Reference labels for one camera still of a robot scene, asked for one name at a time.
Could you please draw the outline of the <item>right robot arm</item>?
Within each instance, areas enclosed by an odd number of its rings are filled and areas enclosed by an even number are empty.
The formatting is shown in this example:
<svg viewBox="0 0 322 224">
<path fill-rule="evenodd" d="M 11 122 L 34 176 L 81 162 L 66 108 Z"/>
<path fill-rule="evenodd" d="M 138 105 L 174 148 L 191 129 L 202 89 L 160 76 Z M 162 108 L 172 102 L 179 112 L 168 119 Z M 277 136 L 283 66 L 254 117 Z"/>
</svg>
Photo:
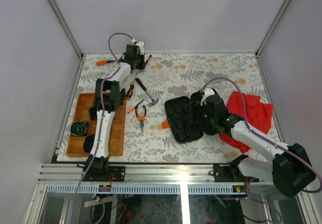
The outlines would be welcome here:
<svg viewBox="0 0 322 224">
<path fill-rule="evenodd" d="M 223 100 L 211 88 L 206 88 L 201 95 L 201 117 L 211 130 L 245 143 L 265 158 L 264 161 L 258 161 L 243 157 L 229 168 L 233 180 L 255 177 L 274 184 L 281 194 L 292 198 L 316 179 L 317 174 L 301 145 L 288 145 L 274 140 L 241 116 L 229 113 Z"/>
</svg>

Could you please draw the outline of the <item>black plastic tool case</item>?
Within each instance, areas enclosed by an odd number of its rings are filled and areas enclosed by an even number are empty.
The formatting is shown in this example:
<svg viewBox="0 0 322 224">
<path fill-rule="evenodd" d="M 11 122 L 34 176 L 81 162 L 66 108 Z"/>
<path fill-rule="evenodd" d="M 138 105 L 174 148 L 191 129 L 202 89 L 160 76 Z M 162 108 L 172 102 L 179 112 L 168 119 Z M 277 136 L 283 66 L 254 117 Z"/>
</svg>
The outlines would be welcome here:
<svg viewBox="0 0 322 224">
<path fill-rule="evenodd" d="M 188 143 L 200 139 L 203 134 L 216 135 L 225 131 L 204 131 L 201 123 L 201 103 L 204 93 L 197 91 L 190 97 L 176 97 L 165 102 L 167 121 L 175 140 Z"/>
</svg>

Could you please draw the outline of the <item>large orange screwdriver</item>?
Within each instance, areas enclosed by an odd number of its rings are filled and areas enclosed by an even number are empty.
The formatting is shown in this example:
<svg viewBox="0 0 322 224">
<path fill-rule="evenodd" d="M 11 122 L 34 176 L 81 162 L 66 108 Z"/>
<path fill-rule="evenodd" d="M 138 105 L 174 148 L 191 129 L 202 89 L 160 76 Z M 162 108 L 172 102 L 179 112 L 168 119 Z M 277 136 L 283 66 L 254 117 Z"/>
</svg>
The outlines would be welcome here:
<svg viewBox="0 0 322 224">
<path fill-rule="evenodd" d="M 114 63 L 114 62 L 117 62 L 117 61 L 116 60 L 101 60 L 101 61 L 97 61 L 96 65 L 97 66 L 103 66 L 103 65 L 106 65 L 106 64 L 109 64 L 109 63 Z"/>
</svg>

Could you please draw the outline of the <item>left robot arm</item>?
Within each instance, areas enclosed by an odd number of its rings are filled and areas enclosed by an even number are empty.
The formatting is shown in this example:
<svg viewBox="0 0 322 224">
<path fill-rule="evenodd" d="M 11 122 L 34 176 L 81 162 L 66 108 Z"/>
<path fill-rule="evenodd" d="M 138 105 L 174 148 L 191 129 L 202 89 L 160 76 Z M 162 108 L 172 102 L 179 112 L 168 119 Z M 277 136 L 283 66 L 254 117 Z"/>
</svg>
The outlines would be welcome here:
<svg viewBox="0 0 322 224">
<path fill-rule="evenodd" d="M 120 82 L 134 69 L 144 69 L 143 41 L 128 44 L 124 58 L 106 78 L 97 79 L 95 90 L 95 107 L 97 109 L 97 127 L 93 147 L 85 162 L 83 176 L 96 177 L 99 181 L 109 178 L 109 138 L 116 111 L 123 103 Z"/>
</svg>

